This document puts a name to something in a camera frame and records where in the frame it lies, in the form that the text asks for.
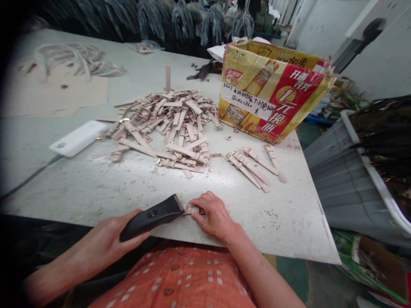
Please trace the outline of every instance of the right hand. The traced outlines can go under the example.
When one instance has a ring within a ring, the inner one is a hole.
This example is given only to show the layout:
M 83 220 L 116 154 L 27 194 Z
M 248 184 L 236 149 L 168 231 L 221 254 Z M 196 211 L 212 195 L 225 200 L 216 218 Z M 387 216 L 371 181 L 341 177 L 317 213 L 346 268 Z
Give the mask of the right hand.
M 228 214 L 223 200 L 211 191 L 207 191 L 197 199 L 190 200 L 189 203 L 205 210 L 205 218 L 198 213 L 191 215 L 200 225 L 201 230 L 223 243 L 227 243 L 231 237 L 235 236 L 236 230 L 240 228 L 240 225 L 234 222 Z

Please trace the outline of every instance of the white paper label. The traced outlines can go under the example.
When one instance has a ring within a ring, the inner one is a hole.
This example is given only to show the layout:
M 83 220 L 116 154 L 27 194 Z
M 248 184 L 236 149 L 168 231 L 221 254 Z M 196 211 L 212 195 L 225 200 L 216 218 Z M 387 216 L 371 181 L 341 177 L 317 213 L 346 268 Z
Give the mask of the white paper label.
M 275 105 L 239 90 L 225 82 L 223 82 L 221 98 L 266 121 L 275 110 Z

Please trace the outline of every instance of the red label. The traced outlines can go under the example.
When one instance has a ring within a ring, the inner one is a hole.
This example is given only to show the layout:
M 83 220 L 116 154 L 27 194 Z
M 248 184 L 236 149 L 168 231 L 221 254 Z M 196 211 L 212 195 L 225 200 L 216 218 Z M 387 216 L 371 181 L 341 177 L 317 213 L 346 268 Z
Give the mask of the red label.
M 276 139 L 317 89 L 323 77 L 323 74 L 287 65 L 270 99 L 275 110 L 267 121 L 259 122 L 255 133 L 269 133 L 272 139 Z

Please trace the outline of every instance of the gray plastic bin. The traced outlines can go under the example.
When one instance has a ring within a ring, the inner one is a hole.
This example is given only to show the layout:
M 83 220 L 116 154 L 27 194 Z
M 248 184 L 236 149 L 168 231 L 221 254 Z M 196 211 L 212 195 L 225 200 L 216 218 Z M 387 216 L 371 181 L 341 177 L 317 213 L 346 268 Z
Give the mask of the gray plastic bin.
M 364 149 L 348 149 L 359 142 L 351 113 L 342 111 L 341 121 L 304 150 L 328 224 L 411 248 L 411 223 L 375 168 L 364 166 Z

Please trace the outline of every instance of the plastic bag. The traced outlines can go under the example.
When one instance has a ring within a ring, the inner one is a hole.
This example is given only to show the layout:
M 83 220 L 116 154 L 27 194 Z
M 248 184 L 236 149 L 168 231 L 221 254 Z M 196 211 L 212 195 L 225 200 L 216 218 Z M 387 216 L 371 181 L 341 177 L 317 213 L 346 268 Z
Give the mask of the plastic bag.
M 161 47 L 157 42 L 150 41 L 150 40 L 143 40 L 140 43 L 125 43 L 128 45 L 132 50 L 141 53 L 154 53 L 159 50 L 165 50 L 165 48 Z

